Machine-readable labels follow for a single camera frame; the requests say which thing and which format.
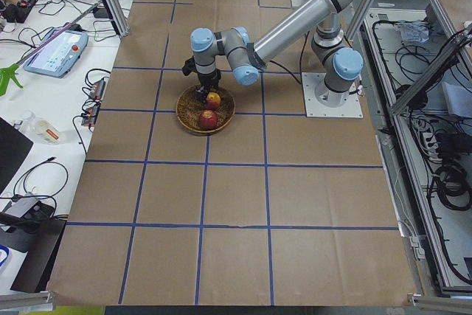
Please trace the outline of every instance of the black device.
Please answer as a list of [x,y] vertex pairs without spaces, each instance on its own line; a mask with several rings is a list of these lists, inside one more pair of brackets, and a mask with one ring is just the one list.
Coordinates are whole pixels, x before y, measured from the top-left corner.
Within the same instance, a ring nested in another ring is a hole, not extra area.
[[94,14],[94,18],[110,18],[107,9],[104,7],[97,7],[92,10],[92,13]]
[[10,4],[5,10],[3,10],[3,17],[7,19],[7,22],[18,22],[23,24],[31,9],[35,6],[37,0],[20,0],[17,5]]
[[0,193],[7,187],[32,147],[32,141],[0,117]]

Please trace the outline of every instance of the connector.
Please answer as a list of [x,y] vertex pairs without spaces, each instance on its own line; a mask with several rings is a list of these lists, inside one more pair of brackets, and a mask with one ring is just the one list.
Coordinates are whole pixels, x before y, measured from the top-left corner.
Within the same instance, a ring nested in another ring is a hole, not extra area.
[[410,245],[412,246],[414,256],[417,260],[424,260],[426,258],[425,249],[421,246],[418,236],[410,236]]
[[96,83],[94,83],[88,93],[88,97],[92,100],[101,100],[103,97],[103,93],[105,92],[105,79],[100,79]]
[[82,126],[94,127],[97,122],[100,105],[94,105],[86,109],[86,113],[82,114]]

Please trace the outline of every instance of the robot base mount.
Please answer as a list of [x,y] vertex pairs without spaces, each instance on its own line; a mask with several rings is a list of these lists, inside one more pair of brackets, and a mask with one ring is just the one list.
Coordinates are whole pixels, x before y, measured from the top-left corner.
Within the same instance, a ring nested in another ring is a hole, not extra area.
[[[347,95],[346,102],[339,107],[328,107],[320,102],[319,98],[316,97],[315,90],[322,84],[324,78],[324,73],[302,73],[307,117],[363,118],[361,103],[357,94]],[[350,91],[355,91],[354,83]]]

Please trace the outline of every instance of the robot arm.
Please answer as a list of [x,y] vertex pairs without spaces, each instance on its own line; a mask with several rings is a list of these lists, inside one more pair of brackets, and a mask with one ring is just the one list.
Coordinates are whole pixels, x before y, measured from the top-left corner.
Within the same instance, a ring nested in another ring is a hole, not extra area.
[[186,61],[182,70],[185,75],[197,72],[202,85],[198,99],[204,101],[211,89],[218,88],[221,78],[215,66],[215,56],[225,55],[238,83],[251,85],[272,58],[316,27],[312,48],[327,70],[325,84],[328,94],[342,94],[349,91],[363,63],[356,51],[341,44],[343,32],[338,14],[351,1],[307,0],[254,43],[249,42],[249,35],[242,27],[222,32],[196,29],[191,35],[193,57]]

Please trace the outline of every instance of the blue object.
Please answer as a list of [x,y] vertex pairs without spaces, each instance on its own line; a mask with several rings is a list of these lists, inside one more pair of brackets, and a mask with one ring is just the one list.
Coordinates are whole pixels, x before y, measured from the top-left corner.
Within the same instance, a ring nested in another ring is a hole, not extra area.
[[239,32],[239,34],[241,35],[241,37],[244,40],[244,44],[249,43],[249,34],[248,34],[248,30],[246,30],[245,27],[238,26],[238,27],[233,27],[233,29],[235,29],[236,31]]
[[345,47],[335,53],[333,66],[340,77],[352,81],[361,73],[364,60],[359,52],[352,48]]
[[211,47],[215,36],[210,29],[199,27],[192,31],[190,35],[190,43],[192,51],[203,52]]
[[236,81],[243,86],[254,84],[259,79],[259,71],[253,66],[240,66],[233,70]]
[[10,250],[6,246],[3,246],[1,244],[0,244],[0,250],[3,251],[2,253],[0,253],[0,255],[5,254],[5,256],[0,257],[0,267],[1,267],[1,265],[3,265],[5,261],[7,260],[8,255],[10,254]]
[[[49,31],[43,41],[55,31],[57,30]],[[79,59],[88,42],[89,36],[85,32],[67,30],[31,57],[23,65],[23,69],[50,77],[63,77]]]

